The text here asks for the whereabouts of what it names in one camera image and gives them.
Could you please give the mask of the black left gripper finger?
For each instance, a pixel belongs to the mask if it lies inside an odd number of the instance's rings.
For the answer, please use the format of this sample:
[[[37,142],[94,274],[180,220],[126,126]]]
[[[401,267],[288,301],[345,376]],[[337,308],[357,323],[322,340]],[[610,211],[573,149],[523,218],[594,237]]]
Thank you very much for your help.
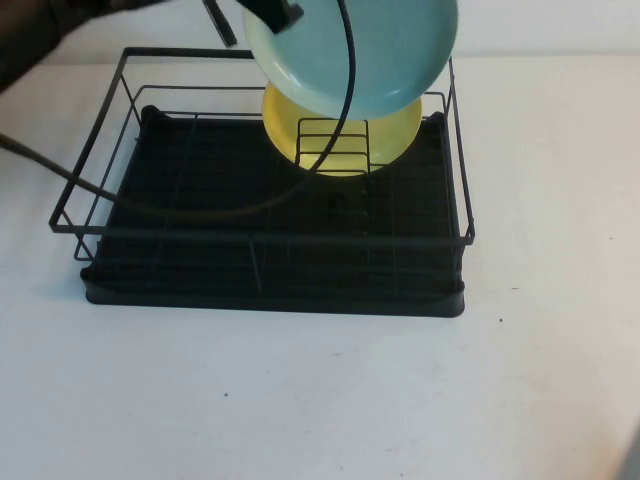
[[[238,3],[261,20],[274,34],[293,26],[303,9],[287,0],[238,0]]]
[[[202,0],[211,22],[213,23],[222,43],[226,48],[234,48],[238,41],[228,19],[216,0]]]

